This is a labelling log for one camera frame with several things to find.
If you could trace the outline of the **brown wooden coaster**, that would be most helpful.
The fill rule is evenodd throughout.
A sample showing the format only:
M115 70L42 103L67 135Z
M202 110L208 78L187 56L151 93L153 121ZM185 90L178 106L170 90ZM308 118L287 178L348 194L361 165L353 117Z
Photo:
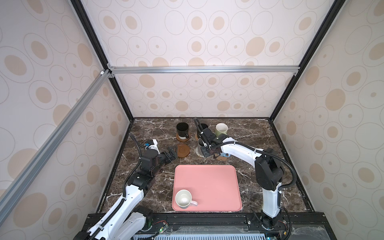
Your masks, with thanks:
M187 142L190 138L191 138L191 136L188 136L188 137L180 137L178 134L176 134L176 139L177 139L179 142L182 142L182 143Z
M178 158L185 158L190 154L190 147L186 144L177 145L177 156Z

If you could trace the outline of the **grey mug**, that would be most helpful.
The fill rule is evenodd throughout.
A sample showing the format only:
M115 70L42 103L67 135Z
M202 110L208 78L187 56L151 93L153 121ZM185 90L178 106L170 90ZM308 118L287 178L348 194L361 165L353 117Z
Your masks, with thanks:
M199 157L204 158L205 156L203 154L202 147L204 147L204 142L202 139L198 139L198 145L196 148L196 153Z

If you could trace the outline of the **black mug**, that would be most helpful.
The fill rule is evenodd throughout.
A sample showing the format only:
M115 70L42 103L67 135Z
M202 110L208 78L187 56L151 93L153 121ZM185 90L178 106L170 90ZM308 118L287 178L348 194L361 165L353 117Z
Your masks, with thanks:
M189 136L189 125L184 122L180 122L176 126L177 128L177 134L180 137L188 137Z
M205 123L200 123L200 125L197 128L197 134L196 134L196 139L198 140L201 137L201 132L208 128L209 126Z

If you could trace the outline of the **green mug white inside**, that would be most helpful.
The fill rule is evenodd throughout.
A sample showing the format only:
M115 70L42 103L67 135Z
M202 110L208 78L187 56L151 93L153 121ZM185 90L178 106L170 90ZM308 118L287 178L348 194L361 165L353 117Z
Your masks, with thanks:
M216 125L215 135L219 137L220 135L226 135L228 133L228 126L224 123L219 123Z

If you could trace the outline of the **cork paw coaster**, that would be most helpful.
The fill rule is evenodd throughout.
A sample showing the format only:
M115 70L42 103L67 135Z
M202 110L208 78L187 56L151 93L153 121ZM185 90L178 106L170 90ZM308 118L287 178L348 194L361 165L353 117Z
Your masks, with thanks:
M227 161L228 159L229 159L229 157L223 157L223 156L217 157L218 161Z

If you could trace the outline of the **white mug pink handle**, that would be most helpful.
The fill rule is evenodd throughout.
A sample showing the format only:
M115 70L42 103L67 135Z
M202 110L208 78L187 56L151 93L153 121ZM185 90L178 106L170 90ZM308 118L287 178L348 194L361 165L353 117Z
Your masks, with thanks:
M187 209L189 206L198 206L194 201L192 194L188 190L180 190L176 193L175 202L181 209Z

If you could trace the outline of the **multicolour woven coaster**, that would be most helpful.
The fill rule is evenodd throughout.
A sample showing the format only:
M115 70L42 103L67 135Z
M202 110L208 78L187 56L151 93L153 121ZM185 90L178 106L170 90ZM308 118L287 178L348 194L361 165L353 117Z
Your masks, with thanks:
M195 153L198 155L198 157L204 158L204 155L199 147L196 147Z

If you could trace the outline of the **white mug blue handle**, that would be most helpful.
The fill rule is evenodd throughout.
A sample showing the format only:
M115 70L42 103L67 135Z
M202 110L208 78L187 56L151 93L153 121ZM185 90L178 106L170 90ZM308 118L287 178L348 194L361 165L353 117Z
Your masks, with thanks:
M220 156L221 156L221 157L224 157L224 158L229 158L231 155L230 155L230 154L227 154L227 153L221 153Z

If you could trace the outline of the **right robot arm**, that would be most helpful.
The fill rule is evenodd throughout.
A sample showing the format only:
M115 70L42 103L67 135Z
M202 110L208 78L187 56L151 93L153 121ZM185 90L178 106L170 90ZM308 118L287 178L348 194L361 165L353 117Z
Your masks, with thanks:
M209 128L203 128L195 118L197 135L202 140L202 154L210 156L230 155L250 164L255 169L256 181L263 190L263 208L261 215L256 215L264 229L273 230L281 220L281 194L284 189L292 187L297 182L295 169L276 152L243 144L226 134L216 136Z

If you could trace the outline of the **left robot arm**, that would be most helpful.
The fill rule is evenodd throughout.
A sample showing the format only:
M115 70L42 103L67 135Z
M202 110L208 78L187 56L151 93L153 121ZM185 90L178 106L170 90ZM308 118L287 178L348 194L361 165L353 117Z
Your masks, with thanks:
M129 240L142 229L152 227L152 210L138 204L164 166L178 158L177 146L160 152L157 140L148 140L141 145L132 133L129 136L138 149L139 160L123 182L122 195L93 227L78 232L75 240Z

